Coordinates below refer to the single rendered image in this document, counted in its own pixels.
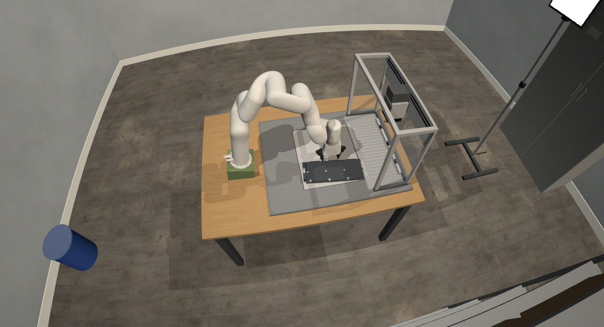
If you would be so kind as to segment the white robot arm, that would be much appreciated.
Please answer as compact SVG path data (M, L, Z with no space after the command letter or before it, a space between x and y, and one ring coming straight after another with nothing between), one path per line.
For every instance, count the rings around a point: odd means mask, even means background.
M259 75L249 90L237 96L232 106L229 114L231 154L224 155L224 159L237 169L250 166L250 121L257 116L265 99L268 105L276 109L301 114L308 135L315 144L337 145L341 132L340 121L320 118L316 102L310 96L311 92L304 83L294 84L290 93L286 93L284 77L277 71Z

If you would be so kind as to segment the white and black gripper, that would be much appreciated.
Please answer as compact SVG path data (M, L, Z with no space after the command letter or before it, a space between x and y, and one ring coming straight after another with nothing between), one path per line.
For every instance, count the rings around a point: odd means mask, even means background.
M339 139L339 143L337 145L328 145L326 143L324 143L322 145L322 148L320 148L319 150L316 150L316 154L320 156L320 159L323 161L324 157L323 156L332 156L332 155L337 155L338 159L340 157L340 154L346 149L345 146L341 145L341 140Z

